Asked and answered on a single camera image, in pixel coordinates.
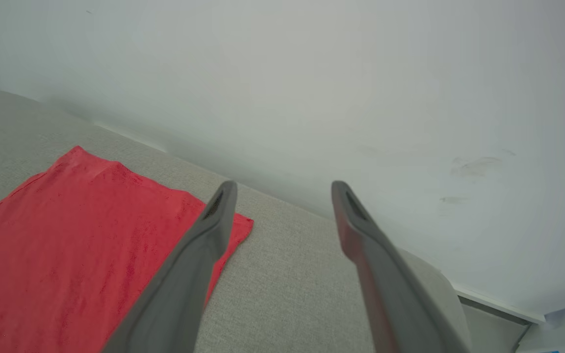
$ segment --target white baseboard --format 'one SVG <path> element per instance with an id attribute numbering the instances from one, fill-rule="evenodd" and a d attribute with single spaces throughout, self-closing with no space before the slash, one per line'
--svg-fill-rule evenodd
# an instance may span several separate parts
<path id="1" fill-rule="evenodd" d="M 533 322 L 534 324 L 543 324 L 546 322 L 544 315 L 540 313 L 534 313 L 531 311 L 522 310 L 520 308 L 516 308 L 515 306 L 502 303 L 496 299 L 492 299 L 490 297 L 477 293 L 473 290 L 464 288 L 459 284 L 454 284 L 454 283 L 451 284 L 453 285 L 453 288 L 457 292 L 457 295 L 459 295 L 460 297 L 464 297 L 465 299 L 470 299 L 473 302 L 477 302 L 489 306 L 491 308 L 495 308 L 496 310 L 500 310 L 504 313 L 514 315 L 515 317 L 519 317 L 521 319 Z"/>

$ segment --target gray surface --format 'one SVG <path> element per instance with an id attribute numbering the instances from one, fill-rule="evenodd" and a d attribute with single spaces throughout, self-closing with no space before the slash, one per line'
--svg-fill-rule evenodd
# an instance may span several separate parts
<path id="1" fill-rule="evenodd" d="M 75 145 L 207 201 L 224 178 L 52 109 L 0 92 L 0 199 Z M 371 352 L 355 268 L 333 221 L 240 185 L 237 211 L 254 229 L 229 259 L 206 307 L 197 352 Z M 405 260 L 469 346 L 448 280 Z"/>
<path id="2" fill-rule="evenodd" d="M 511 353 L 525 326 L 464 305 L 472 353 Z"/>

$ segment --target gray floor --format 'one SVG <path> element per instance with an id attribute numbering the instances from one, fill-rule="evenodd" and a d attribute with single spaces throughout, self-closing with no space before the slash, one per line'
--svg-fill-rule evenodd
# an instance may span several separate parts
<path id="1" fill-rule="evenodd" d="M 472 338 L 472 353 L 511 353 L 525 326 L 462 305 Z"/>

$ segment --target white wall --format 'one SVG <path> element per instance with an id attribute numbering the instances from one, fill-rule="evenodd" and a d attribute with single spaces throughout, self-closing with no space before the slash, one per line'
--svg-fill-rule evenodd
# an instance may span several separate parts
<path id="1" fill-rule="evenodd" d="M 565 307 L 565 1 L 0 0 L 0 89 Z"/>

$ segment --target red towel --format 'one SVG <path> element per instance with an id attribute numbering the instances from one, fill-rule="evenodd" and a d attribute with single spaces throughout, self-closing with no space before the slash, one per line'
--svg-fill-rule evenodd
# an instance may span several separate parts
<path id="1" fill-rule="evenodd" d="M 204 206 L 81 147 L 25 181 L 0 201 L 0 352 L 101 351 Z"/>

